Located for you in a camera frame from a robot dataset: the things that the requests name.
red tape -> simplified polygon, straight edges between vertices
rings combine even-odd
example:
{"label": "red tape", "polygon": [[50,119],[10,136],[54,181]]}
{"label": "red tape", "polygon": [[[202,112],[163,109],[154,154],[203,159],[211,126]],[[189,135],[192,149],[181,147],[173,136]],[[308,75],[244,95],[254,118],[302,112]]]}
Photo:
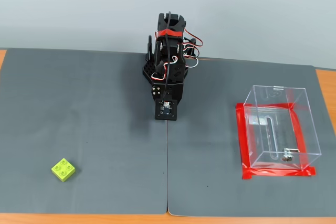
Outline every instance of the red tape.
{"label": "red tape", "polygon": [[[293,104],[273,104],[265,105],[272,108],[287,108],[292,119],[294,133],[297,139],[297,144],[301,152],[306,151],[306,146],[304,144],[304,137],[302,129],[300,126],[299,118],[296,113],[291,109]],[[251,179],[253,175],[261,176],[312,176],[316,175],[316,170],[314,167],[308,166],[305,169],[273,169],[273,168],[251,168],[248,144],[247,144],[247,131],[245,124],[245,114],[244,114],[244,105],[242,103],[237,104],[236,106],[237,114],[237,124],[238,124],[238,136],[239,136],[239,145],[240,145],[240,154],[241,154],[241,168],[243,170],[243,179]],[[308,159],[303,155],[300,158],[301,164],[307,164]]]}
{"label": "red tape", "polygon": [[183,36],[183,32],[181,31],[173,31],[170,29],[164,29],[162,31],[158,31],[157,32],[157,38],[161,37],[161,36],[165,36],[165,35],[169,35],[169,36],[173,36],[173,37],[182,37]]}

red wire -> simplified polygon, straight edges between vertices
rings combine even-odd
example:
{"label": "red wire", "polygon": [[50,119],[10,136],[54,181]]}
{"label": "red wire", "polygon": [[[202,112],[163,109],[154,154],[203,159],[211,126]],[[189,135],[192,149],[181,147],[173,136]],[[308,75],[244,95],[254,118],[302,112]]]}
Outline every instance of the red wire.
{"label": "red wire", "polygon": [[201,46],[203,46],[203,41],[202,41],[200,38],[198,38],[198,37],[196,37],[195,35],[189,33],[189,32],[187,31],[187,29],[184,29],[184,31],[185,31],[187,34],[189,34],[190,36],[192,36],[192,37],[194,37],[195,39],[197,39],[198,41],[200,41],[200,42],[201,42],[201,45],[193,44],[193,43],[191,43],[191,42],[183,42],[182,44],[184,44],[184,45],[194,45],[194,46],[196,46],[196,47],[201,47]]}

white wire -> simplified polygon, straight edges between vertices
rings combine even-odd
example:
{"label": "white wire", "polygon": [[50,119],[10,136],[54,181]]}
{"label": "white wire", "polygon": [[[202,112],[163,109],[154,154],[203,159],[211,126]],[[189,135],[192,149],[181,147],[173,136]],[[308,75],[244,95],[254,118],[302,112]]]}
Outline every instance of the white wire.
{"label": "white wire", "polygon": [[185,65],[187,68],[194,68],[194,67],[196,67],[198,65],[198,59],[197,58],[191,56],[189,59],[195,59],[197,61],[197,63],[196,63],[196,65],[191,66],[191,67],[188,66],[188,65]]}
{"label": "white wire", "polygon": [[[170,64],[175,64],[175,63],[177,63],[177,56],[173,56],[172,57],[173,58],[173,62],[171,62]],[[163,75],[163,78],[156,78],[156,77],[153,77],[153,74],[155,74],[155,72],[154,73],[152,73],[152,76],[151,76],[151,78],[153,79],[153,80],[156,80],[156,81],[163,81],[164,79],[166,79],[166,65],[168,64],[168,62],[166,62],[166,63],[164,63],[163,64],[163,68],[164,68],[164,75]]]}

white wall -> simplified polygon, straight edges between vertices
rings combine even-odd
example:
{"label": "white wall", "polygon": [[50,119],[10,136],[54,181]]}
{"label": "white wall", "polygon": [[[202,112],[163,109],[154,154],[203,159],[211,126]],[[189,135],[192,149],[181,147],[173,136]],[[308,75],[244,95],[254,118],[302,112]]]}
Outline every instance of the white wall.
{"label": "white wall", "polygon": [[0,0],[0,47],[145,52],[169,10],[201,56],[336,68],[336,0]]}

black cable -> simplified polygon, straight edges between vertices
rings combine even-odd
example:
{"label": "black cable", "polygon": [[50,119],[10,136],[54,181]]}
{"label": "black cable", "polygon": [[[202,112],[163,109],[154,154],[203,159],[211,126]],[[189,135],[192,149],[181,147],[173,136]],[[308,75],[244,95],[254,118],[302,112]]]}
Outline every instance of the black cable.
{"label": "black cable", "polygon": [[[171,12],[169,11],[169,13],[168,13],[167,29],[169,29],[170,18],[171,18]],[[170,48],[169,48],[168,34],[167,33],[165,34],[165,39],[166,39],[166,46],[167,46],[167,56],[168,56],[167,65],[168,66],[167,66],[166,84],[164,85],[162,102],[163,102],[164,97],[166,96],[167,84],[168,84],[168,76],[169,76],[169,66],[170,66]]]}

